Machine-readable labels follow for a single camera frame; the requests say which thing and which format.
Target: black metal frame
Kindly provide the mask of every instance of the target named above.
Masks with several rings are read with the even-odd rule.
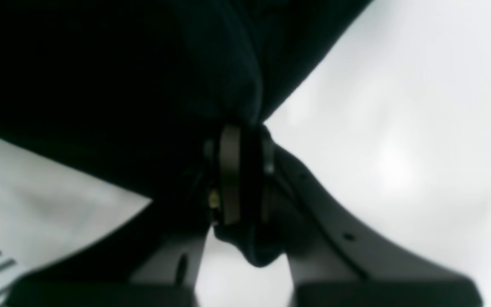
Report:
[[[265,204],[260,220],[269,217],[287,253],[293,305],[482,305],[470,279],[378,235],[334,200],[298,159],[269,136],[261,138],[267,171],[259,179]],[[199,170],[180,181],[176,189],[189,191],[186,197],[169,191],[100,243],[22,278],[8,307],[195,306],[194,285],[210,225],[213,180],[207,173]]]

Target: hole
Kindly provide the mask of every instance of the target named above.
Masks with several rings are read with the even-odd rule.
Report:
[[[348,241],[355,241],[355,237],[351,233],[345,232],[343,237]]]
[[[185,275],[187,274],[187,266],[189,265],[189,259],[187,254],[184,253],[179,258],[179,263],[177,264],[176,270],[176,285],[181,286],[183,284],[183,280],[185,280]]]

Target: white surface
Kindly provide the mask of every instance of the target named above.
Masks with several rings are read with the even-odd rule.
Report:
[[[267,125],[349,211],[491,307],[491,1],[375,0]]]
[[[195,289],[202,307],[287,307],[292,289],[284,255],[265,268],[255,268],[210,230]]]
[[[28,268],[78,251],[149,202],[0,140],[0,251]]]

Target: white background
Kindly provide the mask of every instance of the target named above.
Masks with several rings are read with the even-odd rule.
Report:
[[[267,126],[345,208],[473,278],[491,307],[491,0],[375,0]],[[0,250],[20,264],[146,203],[0,141]],[[203,307],[284,307],[292,282],[285,257],[253,268],[210,233],[196,292]]]

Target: black fabric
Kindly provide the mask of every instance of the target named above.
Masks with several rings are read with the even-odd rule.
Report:
[[[240,221],[235,225],[216,226],[214,233],[217,239],[236,246],[258,268],[271,264],[284,252],[281,235],[273,225]]]
[[[261,124],[368,0],[0,0],[0,138],[140,192]]]

